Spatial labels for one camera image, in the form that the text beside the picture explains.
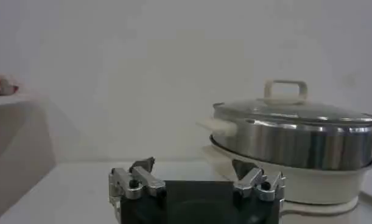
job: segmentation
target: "white pot handle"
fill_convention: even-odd
[[[272,96],[272,86],[275,83],[285,83],[298,85],[300,91],[297,97],[278,97]],[[267,104],[283,104],[283,105],[293,105],[293,104],[303,104],[307,99],[307,84],[304,81],[295,80],[269,80],[266,81],[264,86],[264,98],[258,99],[262,100]]]
[[[237,133],[237,125],[235,123],[213,117],[199,121],[197,125],[213,132],[215,135],[230,137]]]

